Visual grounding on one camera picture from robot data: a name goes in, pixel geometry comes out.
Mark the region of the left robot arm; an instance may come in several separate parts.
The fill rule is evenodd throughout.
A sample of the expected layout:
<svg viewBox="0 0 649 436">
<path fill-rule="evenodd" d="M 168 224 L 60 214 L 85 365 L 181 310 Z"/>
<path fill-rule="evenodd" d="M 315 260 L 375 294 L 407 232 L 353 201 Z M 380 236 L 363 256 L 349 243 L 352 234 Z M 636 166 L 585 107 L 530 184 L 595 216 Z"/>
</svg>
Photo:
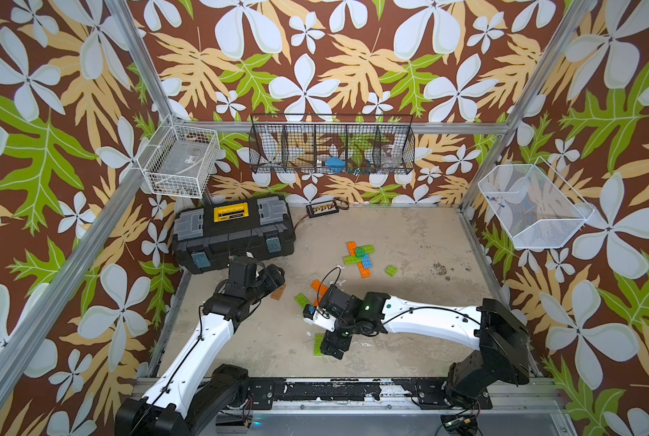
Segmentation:
<svg viewBox="0 0 649 436">
<path fill-rule="evenodd" d="M 198 309 L 198 322 L 181 352 L 137 400 L 117 411 L 115 435 L 199 435 L 226 407 L 248 402 L 248 370 L 223 364 L 203 380 L 239 325 L 286 284 L 285 271 L 236 257 L 228 278 Z"/>
</svg>

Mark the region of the blue lego plate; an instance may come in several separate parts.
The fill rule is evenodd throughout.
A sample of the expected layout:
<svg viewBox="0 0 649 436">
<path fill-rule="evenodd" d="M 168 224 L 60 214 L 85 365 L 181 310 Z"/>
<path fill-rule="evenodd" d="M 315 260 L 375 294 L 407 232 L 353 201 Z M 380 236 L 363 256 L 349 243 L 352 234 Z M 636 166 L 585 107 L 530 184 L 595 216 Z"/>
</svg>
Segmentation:
<svg viewBox="0 0 649 436">
<path fill-rule="evenodd" d="M 373 267 L 372 261 L 371 261 L 370 256 L 368 254 L 365 254 L 361 258 L 361 263 L 362 263 L 362 267 L 364 267 L 364 269 L 371 269 Z"/>
</svg>

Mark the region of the long orange lego plate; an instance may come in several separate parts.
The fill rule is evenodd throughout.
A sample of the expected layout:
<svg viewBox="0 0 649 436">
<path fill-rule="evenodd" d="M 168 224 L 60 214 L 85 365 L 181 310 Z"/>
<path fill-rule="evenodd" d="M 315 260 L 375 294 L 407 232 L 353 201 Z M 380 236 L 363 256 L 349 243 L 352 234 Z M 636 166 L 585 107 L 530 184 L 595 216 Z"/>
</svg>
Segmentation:
<svg viewBox="0 0 649 436">
<path fill-rule="evenodd" d="M 348 250 L 348 256 L 355 255 L 355 249 L 357 249 L 357 247 L 363 247 L 363 246 L 364 245 L 358 246 L 355 242 L 348 242 L 346 244 L 346 248 Z M 359 274 L 361 275 L 362 278 L 369 278 L 371 276 L 370 269 L 364 269 L 364 267 L 362 267 L 362 263 L 357 263 L 355 266 L 358 268 Z"/>
</svg>

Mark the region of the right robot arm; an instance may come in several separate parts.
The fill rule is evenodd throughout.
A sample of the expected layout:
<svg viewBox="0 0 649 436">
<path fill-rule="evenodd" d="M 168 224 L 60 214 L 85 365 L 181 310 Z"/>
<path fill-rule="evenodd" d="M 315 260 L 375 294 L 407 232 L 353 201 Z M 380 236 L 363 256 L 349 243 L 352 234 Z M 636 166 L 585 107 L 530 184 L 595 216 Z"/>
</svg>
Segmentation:
<svg viewBox="0 0 649 436">
<path fill-rule="evenodd" d="M 501 302 L 484 298 L 478 306 L 415 303 L 383 292 L 360 299 L 335 285 L 303 310 L 306 323 L 326 331 L 324 355 L 341 360 L 355 335 L 418 334 L 459 343 L 472 352 L 448 370 L 438 390 L 450 407 L 472 406 L 496 382 L 527 385 L 530 353 L 527 328 Z"/>
</svg>

